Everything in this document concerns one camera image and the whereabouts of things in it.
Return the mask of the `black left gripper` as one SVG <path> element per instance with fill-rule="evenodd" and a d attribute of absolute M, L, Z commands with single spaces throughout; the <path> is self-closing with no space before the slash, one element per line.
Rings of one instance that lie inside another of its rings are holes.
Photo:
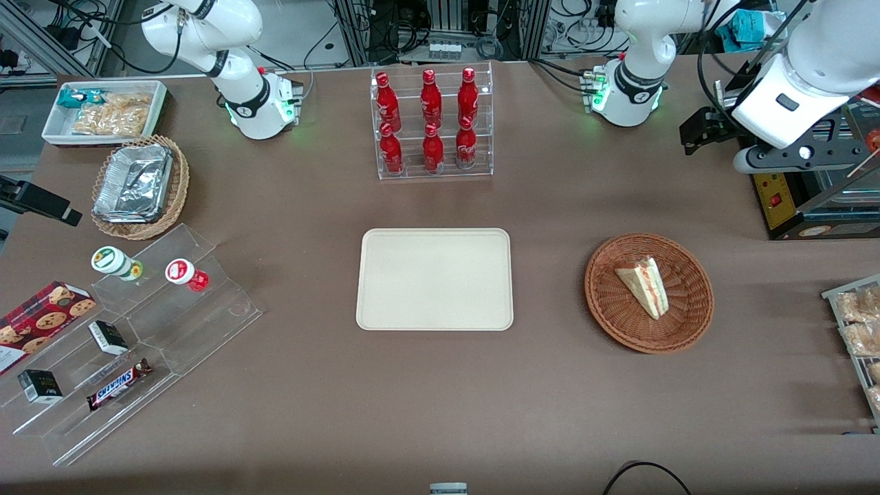
<path fill-rule="evenodd" d="M 742 129 L 726 111 L 716 107 L 702 107 L 680 125 L 680 138 L 684 138 L 685 156 L 691 156 L 708 144 L 738 140 L 744 135 Z"/>

